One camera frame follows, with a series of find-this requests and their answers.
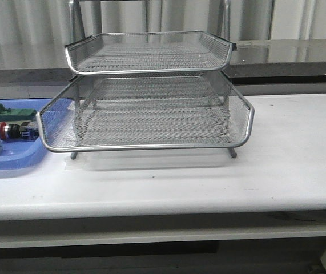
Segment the red emergency stop button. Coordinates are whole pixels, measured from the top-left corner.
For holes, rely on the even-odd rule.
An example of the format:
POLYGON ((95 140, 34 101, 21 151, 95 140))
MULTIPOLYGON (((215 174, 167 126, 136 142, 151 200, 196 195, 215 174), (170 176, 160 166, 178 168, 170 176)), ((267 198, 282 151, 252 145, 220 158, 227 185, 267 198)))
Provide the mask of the red emergency stop button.
POLYGON ((0 138, 2 140, 35 141, 39 138, 39 128, 36 121, 25 121, 21 124, 0 123, 0 138))

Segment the green terminal block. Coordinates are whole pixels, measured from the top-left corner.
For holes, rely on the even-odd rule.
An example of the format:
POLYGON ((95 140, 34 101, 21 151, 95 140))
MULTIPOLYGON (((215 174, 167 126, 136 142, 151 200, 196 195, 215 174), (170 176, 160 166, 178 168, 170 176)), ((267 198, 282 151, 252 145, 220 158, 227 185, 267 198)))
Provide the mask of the green terminal block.
POLYGON ((0 122, 34 120, 37 111, 30 108, 6 108, 0 103, 0 122))

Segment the grey stone counter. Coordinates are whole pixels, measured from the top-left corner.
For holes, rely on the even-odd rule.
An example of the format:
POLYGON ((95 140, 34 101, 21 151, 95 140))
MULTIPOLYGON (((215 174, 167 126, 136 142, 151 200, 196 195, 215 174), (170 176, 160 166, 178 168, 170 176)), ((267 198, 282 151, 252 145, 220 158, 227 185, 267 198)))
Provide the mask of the grey stone counter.
MULTIPOLYGON (((238 41, 224 73, 234 84, 326 83, 326 39, 238 41)), ((71 79, 62 44, 0 45, 0 84, 71 79)))

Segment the grey metal rack frame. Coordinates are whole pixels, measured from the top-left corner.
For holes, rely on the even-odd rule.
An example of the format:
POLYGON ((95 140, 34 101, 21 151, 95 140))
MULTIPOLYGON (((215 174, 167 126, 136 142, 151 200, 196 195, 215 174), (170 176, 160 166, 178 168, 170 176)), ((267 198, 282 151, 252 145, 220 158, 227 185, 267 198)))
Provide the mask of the grey metal rack frame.
MULTIPOLYGON (((230 1, 220 1, 220 8, 224 11, 219 12, 219 19, 225 17, 227 23, 230 21, 228 12, 230 10, 230 1)), ((81 6, 78 0, 69 1, 69 16, 70 16, 70 39, 71 42, 85 39, 85 30, 81 12, 81 6)))

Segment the silver mesh tray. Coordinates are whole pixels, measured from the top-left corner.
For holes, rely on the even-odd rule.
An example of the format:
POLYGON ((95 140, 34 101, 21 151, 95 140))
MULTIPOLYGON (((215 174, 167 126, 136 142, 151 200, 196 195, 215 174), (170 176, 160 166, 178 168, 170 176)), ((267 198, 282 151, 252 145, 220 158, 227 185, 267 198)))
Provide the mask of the silver mesh tray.
POLYGON ((52 152, 226 148, 255 110, 218 71, 78 76, 37 113, 52 152))
POLYGON ((225 68, 236 44, 206 31, 101 33, 65 46, 78 75, 216 71, 225 68))

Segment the blue plastic tray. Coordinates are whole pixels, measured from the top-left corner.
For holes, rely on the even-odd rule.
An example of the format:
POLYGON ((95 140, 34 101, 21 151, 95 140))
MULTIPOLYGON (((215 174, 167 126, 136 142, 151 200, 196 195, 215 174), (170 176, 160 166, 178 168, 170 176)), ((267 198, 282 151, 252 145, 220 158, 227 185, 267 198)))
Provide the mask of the blue plastic tray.
MULTIPOLYGON (((5 108, 29 108, 36 111, 42 109, 48 102, 47 99, 5 99, 0 100, 5 108)), ((46 155, 46 148, 40 139, 35 141, 3 142, 0 153, 0 170, 15 170, 27 168, 38 164, 46 155)))

